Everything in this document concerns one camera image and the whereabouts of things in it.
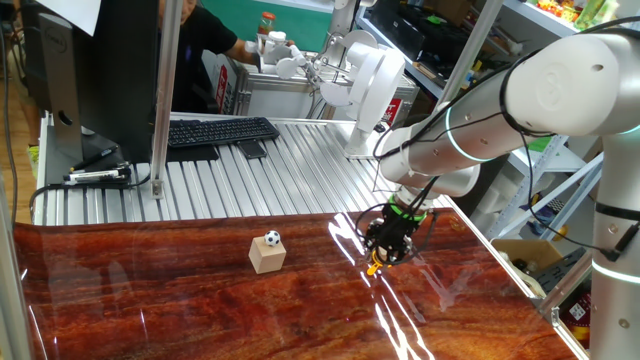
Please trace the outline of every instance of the bottle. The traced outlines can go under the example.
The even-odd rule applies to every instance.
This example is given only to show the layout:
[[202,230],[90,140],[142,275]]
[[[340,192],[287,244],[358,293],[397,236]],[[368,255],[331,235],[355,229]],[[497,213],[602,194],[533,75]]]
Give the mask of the bottle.
[[260,20],[260,25],[258,26],[258,34],[269,35],[275,29],[276,25],[276,16],[270,12],[262,13],[262,20]]

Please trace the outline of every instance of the wooden block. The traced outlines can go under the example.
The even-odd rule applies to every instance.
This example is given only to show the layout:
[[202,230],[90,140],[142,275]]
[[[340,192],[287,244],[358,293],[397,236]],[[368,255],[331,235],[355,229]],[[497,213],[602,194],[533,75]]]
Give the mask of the wooden block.
[[253,238],[253,242],[251,242],[249,259],[251,259],[257,274],[280,270],[286,255],[287,250],[282,245],[282,241],[276,246],[269,246],[264,242],[264,237],[261,236]]

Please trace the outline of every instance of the small soccer ball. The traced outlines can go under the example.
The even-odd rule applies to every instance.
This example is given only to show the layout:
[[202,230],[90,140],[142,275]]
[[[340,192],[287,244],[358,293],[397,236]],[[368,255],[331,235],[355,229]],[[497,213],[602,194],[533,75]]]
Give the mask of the small soccer ball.
[[264,235],[264,242],[269,246],[276,246],[280,244],[280,234],[275,230],[271,230]]

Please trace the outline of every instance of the black keyboard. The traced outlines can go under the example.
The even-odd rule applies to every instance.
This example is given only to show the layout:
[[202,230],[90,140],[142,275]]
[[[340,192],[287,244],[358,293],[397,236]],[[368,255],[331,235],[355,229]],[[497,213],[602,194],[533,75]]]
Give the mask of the black keyboard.
[[178,120],[171,121],[169,146],[224,145],[241,140],[275,139],[279,135],[278,130],[265,118]]

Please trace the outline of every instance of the robotic arm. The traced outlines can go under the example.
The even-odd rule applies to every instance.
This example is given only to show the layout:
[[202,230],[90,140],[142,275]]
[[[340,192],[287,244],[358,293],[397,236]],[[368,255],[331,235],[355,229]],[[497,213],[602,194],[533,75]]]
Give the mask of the robotic arm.
[[416,203],[416,194],[424,193],[416,188],[460,196],[473,187],[478,164],[521,147],[523,139],[550,133],[602,136],[605,160],[594,245],[612,249],[615,256],[594,253],[592,356],[637,358],[639,60],[640,36],[631,31],[563,38],[494,74],[425,121],[392,132],[380,156],[381,172],[402,186],[383,210],[384,219],[369,227],[365,245],[375,255],[374,264],[408,255],[410,236],[428,203],[409,219],[397,218]]

